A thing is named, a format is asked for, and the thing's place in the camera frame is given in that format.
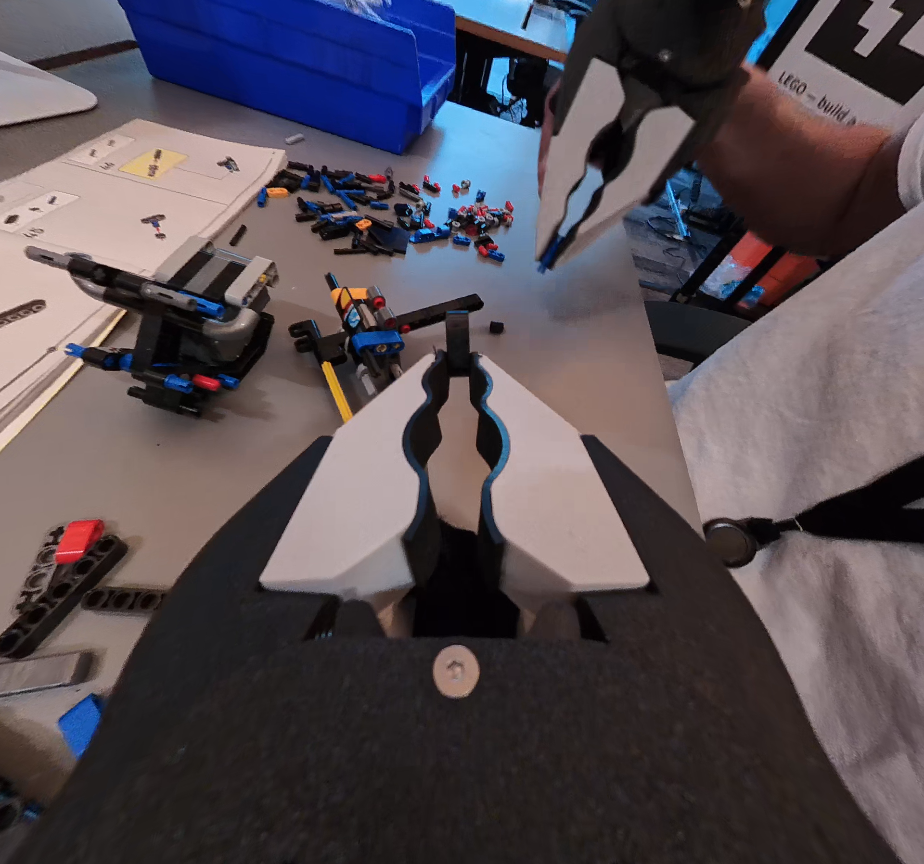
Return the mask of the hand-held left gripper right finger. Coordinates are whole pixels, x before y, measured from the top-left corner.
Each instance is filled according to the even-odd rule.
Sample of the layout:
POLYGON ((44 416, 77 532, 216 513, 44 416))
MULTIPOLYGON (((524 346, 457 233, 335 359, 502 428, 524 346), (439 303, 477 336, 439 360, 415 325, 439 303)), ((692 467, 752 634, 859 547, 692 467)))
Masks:
POLYGON ((545 608, 598 595, 646 593, 649 571, 570 422, 483 353, 470 356, 479 491, 477 564, 515 611, 514 637, 545 608))

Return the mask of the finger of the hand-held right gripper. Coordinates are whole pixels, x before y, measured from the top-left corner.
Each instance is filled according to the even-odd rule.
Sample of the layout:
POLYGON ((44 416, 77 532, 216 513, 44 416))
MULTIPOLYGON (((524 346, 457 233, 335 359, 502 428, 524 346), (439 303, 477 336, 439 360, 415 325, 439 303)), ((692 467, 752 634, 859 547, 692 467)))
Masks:
POLYGON ((696 121, 681 108, 658 108, 616 143, 595 143, 590 165, 601 183, 581 217, 562 235, 558 264, 563 265, 592 247, 632 209, 664 188, 678 152, 694 131, 696 121))
POLYGON ((536 224, 536 259, 560 234, 570 197, 582 183, 591 147, 619 116, 625 92, 617 68, 591 58, 583 75, 565 73, 558 92, 546 178, 536 224))

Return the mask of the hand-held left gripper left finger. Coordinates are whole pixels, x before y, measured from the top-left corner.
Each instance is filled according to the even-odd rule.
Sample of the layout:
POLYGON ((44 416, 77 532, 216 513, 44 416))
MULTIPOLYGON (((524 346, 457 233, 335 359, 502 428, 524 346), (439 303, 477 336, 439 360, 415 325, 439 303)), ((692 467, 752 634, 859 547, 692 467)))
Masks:
POLYGON ((446 353, 433 351, 331 438, 260 575, 270 592, 332 595, 409 637, 443 548, 428 462, 442 441, 446 353))

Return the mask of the small black lego connector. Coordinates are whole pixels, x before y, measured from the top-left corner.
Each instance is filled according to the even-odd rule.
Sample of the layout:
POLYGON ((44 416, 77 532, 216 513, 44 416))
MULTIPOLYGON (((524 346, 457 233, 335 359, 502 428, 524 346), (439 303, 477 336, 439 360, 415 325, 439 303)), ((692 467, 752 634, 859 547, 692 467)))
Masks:
POLYGON ((445 365, 449 377, 468 379, 471 370, 471 349, 467 310, 446 313, 445 365))

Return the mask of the person's right forearm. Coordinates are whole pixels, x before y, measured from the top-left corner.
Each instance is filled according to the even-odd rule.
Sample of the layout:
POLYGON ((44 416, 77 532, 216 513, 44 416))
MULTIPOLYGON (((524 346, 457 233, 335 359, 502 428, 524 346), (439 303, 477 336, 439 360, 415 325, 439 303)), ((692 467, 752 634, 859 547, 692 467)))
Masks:
POLYGON ((839 257, 907 211, 902 133, 817 116, 762 70, 744 70, 745 85, 696 162, 749 231, 794 254, 839 257))

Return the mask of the small lego beam assembly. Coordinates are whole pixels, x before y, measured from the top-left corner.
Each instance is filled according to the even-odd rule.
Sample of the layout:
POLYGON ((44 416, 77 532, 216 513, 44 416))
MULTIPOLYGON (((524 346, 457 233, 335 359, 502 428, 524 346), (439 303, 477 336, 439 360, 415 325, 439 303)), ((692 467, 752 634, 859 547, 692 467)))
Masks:
POLYGON ((403 374, 401 353, 405 337, 414 331, 445 323, 451 314, 472 314, 483 308, 479 294, 470 293, 441 304, 424 306, 397 315, 376 286, 349 288, 333 273, 325 275, 340 329, 324 335, 314 319, 298 321, 288 328, 295 350, 314 358, 342 422, 353 410, 336 369, 352 363, 369 397, 375 397, 403 374))

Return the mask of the pile of small lego parts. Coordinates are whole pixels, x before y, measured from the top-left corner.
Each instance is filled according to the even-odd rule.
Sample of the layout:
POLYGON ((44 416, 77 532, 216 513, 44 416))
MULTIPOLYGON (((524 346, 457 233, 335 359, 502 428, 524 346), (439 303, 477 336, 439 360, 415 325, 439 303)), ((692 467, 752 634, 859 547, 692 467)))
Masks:
POLYGON ((513 227, 514 203, 490 201, 467 178, 450 185, 449 203, 441 203, 443 195, 427 174, 405 181, 389 166, 364 173, 290 160, 260 187, 254 203, 287 206, 294 223, 331 242, 338 256, 396 257, 409 247, 446 244, 501 265, 497 237, 513 227))

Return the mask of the grey black lego chassis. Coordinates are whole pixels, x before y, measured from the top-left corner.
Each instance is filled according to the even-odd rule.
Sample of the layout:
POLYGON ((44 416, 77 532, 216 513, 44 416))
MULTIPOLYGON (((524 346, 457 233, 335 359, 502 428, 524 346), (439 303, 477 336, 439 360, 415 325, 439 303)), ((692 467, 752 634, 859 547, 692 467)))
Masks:
POLYGON ((154 274, 106 265, 87 254, 38 246, 29 260, 65 270, 86 295, 140 316, 133 348, 69 343, 64 353, 107 373, 130 375, 127 393, 144 404, 200 417, 215 394, 236 390, 268 347, 266 312, 279 282, 274 261, 248 259, 191 237, 154 274))

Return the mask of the small blue lego connector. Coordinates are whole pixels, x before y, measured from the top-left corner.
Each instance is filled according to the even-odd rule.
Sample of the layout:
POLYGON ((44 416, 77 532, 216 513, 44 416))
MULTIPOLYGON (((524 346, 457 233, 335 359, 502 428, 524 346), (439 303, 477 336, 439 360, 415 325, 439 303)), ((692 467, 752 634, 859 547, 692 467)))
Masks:
POLYGON ((71 755, 79 760, 95 735, 106 706, 106 699, 91 693, 63 713, 58 729, 71 755))

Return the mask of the grey lego beam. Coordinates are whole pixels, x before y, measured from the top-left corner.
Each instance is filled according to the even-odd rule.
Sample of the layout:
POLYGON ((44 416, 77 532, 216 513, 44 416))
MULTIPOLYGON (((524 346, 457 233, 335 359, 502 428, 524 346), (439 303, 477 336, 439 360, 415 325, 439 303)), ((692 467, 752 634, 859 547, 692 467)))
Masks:
POLYGON ((95 662, 90 650, 30 656, 1 662, 1 699, 77 686, 88 679, 95 662))

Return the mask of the lego instruction booklet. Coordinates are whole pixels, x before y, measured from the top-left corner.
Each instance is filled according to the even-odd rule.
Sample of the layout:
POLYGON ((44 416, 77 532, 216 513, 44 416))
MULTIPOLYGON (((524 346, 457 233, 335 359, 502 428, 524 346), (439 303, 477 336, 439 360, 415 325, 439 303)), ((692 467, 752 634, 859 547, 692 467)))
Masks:
POLYGON ((76 373, 70 343, 122 316, 42 260, 86 255, 151 279, 230 225, 287 156, 133 121, 2 182, 2 447, 76 373))

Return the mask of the person's right hand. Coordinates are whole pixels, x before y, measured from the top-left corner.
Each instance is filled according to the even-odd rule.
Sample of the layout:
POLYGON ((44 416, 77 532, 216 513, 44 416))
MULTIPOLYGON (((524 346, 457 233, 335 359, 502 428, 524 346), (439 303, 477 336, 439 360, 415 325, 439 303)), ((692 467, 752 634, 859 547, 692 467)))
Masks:
POLYGON ((552 135, 554 133, 555 110, 557 105, 558 92, 561 86, 561 79, 556 81, 550 88, 544 102, 542 123, 540 126, 539 153, 538 153, 538 194, 542 196, 543 187, 546 178, 548 154, 551 146, 552 135))

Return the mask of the background work table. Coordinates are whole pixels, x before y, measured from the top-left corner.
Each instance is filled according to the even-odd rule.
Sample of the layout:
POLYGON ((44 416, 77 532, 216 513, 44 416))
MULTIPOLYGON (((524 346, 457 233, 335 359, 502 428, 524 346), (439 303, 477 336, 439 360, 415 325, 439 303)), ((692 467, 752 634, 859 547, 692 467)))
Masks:
POLYGON ((563 63, 573 42, 575 22, 546 5, 524 0, 434 0, 451 7, 456 29, 515 52, 563 63))

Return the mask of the black office chair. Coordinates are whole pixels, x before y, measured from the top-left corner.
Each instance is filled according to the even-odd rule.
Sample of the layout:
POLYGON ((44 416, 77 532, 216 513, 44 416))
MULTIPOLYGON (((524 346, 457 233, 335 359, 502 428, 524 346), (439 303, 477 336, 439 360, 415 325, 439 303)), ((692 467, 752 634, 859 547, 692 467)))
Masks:
POLYGON ((646 300, 643 307, 658 355, 685 362, 691 370, 751 325, 746 319, 689 304, 646 300))

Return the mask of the white sign with black marker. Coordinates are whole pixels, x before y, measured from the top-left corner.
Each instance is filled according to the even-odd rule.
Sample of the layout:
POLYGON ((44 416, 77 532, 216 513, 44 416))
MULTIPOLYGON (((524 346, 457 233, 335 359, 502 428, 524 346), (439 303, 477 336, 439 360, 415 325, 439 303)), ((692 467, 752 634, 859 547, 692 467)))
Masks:
POLYGON ((815 115, 901 130, 922 113, 923 0, 770 0, 748 54, 815 115))

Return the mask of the person's grey shirt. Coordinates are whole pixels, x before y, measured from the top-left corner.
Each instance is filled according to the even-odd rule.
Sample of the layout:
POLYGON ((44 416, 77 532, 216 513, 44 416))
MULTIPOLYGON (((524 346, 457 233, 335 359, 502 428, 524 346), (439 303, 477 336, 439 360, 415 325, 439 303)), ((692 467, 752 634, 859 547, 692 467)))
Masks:
MULTIPOLYGON (((669 390, 704 519, 791 519, 922 456, 922 119, 897 184, 902 216, 669 390)), ((922 862, 922 545, 793 531, 733 575, 853 797, 922 862)))

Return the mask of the blue plastic bin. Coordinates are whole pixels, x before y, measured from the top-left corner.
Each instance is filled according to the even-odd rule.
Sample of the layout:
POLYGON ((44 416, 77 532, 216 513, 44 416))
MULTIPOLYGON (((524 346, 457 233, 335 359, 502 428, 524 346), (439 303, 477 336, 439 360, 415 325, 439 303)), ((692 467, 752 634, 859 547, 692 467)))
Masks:
POLYGON ((156 79, 404 154, 454 85, 456 15, 318 0, 118 0, 156 79))

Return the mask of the black beam with red connector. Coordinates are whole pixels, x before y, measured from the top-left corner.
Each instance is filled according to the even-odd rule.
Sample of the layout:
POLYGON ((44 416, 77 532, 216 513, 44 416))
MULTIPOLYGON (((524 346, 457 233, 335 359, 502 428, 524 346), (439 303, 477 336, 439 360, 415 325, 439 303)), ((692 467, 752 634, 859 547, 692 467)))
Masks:
POLYGON ((128 542, 103 520, 52 527, 22 583, 14 619, 2 631, 2 659, 25 659, 38 650, 128 552, 128 542))

